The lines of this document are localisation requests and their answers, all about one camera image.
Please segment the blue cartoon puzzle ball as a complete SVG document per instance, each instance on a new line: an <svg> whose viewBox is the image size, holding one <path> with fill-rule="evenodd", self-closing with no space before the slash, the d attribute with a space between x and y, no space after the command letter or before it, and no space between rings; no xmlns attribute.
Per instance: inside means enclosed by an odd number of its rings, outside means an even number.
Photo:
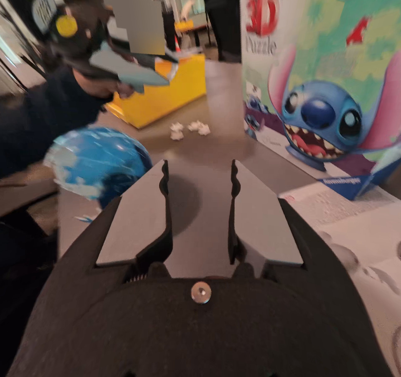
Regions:
<svg viewBox="0 0 401 377"><path fill-rule="evenodd" d="M153 167L147 149L127 134L107 127L84 127L56 138L43 165L56 184L104 209Z"/></svg>

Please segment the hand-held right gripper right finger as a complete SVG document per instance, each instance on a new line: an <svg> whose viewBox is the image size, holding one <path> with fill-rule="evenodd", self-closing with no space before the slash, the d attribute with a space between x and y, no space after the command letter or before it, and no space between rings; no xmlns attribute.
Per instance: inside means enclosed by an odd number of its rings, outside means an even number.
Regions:
<svg viewBox="0 0 401 377"><path fill-rule="evenodd" d="M269 266L299 268L303 259L277 195L241 162L231 163L228 259L248 263L256 278Z"/></svg>

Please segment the person's left hand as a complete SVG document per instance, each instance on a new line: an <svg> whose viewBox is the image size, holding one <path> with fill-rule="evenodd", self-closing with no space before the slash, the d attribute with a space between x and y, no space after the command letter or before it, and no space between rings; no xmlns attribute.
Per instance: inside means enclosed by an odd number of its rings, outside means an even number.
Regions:
<svg viewBox="0 0 401 377"><path fill-rule="evenodd" d="M129 84L121 81L118 81L116 84L115 93L117 93L122 100L130 98L135 92L136 90Z"/></svg>

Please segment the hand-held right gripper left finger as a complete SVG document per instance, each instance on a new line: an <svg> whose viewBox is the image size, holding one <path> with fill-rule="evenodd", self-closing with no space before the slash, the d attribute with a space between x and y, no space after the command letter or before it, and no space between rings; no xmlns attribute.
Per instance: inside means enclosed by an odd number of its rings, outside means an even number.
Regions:
<svg viewBox="0 0 401 377"><path fill-rule="evenodd" d="M173 251L168 161L161 160L122 196L97 266L165 262Z"/></svg>

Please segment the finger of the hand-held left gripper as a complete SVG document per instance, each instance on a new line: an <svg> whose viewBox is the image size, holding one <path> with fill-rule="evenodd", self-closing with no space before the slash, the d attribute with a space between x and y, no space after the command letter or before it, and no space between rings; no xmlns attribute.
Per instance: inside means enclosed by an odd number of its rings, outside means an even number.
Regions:
<svg viewBox="0 0 401 377"><path fill-rule="evenodd" d="M113 51L108 44L102 44L101 48L91 55L89 64L94 68L115 74L119 81L132 87L170 84L168 78L158 74L152 68L127 61L120 53Z"/></svg>
<svg viewBox="0 0 401 377"><path fill-rule="evenodd" d="M130 58L134 60L137 72L155 72L155 65L159 62L167 62L170 66L178 65L179 63L179 60L171 55L130 54Z"/></svg>

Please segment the cartoon printed puzzle box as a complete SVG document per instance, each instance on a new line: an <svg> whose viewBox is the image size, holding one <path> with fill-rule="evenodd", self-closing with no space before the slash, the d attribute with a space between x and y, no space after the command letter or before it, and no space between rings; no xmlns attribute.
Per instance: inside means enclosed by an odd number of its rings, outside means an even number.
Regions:
<svg viewBox="0 0 401 377"><path fill-rule="evenodd" d="M346 199L400 165L401 0L240 0L244 130Z"/></svg>

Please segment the white instruction leaflet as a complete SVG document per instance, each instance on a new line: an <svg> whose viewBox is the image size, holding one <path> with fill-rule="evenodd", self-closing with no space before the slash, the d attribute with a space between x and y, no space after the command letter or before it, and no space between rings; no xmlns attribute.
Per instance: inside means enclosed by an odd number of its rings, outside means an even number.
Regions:
<svg viewBox="0 0 401 377"><path fill-rule="evenodd" d="M346 268L394 376L401 375L401 202L377 187L350 201L322 183L282 193Z"/></svg>

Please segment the person's left forearm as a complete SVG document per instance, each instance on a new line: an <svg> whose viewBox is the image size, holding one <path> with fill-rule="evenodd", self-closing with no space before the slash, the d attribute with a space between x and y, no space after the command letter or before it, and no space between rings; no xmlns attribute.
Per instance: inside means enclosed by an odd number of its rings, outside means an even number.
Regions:
<svg viewBox="0 0 401 377"><path fill-rule="evenodd" d="M0 177L25 170L42 160L54 139L92 124L113 93L99 98L86 93L62 66L41 85L30 88L22 101L0 110Z"/></svg>

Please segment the yellow plastic bin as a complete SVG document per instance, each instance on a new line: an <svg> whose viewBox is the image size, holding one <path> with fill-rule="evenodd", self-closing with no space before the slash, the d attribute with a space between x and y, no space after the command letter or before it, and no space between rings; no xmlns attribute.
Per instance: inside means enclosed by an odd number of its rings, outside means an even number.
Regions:
<svg viewBox="0 0 401 377"><path fill-rule="evenodd" d="M125 123L143 129L206 95L205 61L204 54L181 58L168 86L145 86L143 94L128 99L115 94L105 108Z"/></svg>

